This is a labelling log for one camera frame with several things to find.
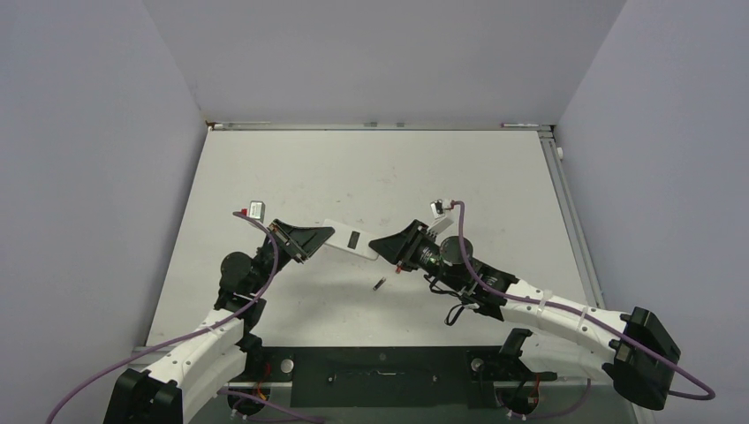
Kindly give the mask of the white remote control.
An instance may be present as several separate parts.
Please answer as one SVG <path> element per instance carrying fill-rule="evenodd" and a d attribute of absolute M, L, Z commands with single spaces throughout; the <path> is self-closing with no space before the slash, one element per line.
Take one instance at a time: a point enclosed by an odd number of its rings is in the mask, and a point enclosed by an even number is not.
<path fill-rule="evenodd" d="M 377 239 L 374 234 L 331 219 L 325 219 L 323 226 L 334 230 L 333 235 L 324 243 L 325 246 L 370 261 L 376 261 L 379 258 L 379 254 L 369 246 L 371 241 Z"/>

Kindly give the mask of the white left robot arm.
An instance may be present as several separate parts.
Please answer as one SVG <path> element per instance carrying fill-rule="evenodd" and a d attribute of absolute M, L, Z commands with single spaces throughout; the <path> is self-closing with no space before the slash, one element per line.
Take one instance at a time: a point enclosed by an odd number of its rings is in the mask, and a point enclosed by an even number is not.
<path fill-rule="evenodd" d="M 248 218 L 265 239 L 253 255 L 227 254 L 216 303 L 199 327 L 169 342 L 170 351 L 141 371 L 128 368 L 112 391 L 107 423 L 187 423 L 231 379 L 260 374 L 261 339 L 252 333 L 269 283 L 290 261 L 308 260 L 334 234 L 330 226 L 269 226 Z"/>

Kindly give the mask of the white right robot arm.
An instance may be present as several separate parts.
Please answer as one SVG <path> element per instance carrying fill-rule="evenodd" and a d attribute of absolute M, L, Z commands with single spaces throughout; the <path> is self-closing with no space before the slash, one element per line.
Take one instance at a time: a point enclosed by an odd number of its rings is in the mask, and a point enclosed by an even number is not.
<path fill-rule="evenodd" d="M 675 374 L 667 364 L 678 363 L 681 351 L 655 313 L 642 307 L 630 313 L 588 307 L 544 291 L 474 258 L 466 238 L 436 242 L 418 220 L 368 245 L 398 269 L 421 270 L 430 282 L 444 284 L 478 314 L 574 343 L 566 351 L 537 347 L 534 356 L 523 344 L 504 348 L 499 366 L 509 377 L 570 371 L 612 382 L 620 396 L 636 405 L 664 409 Z"/>

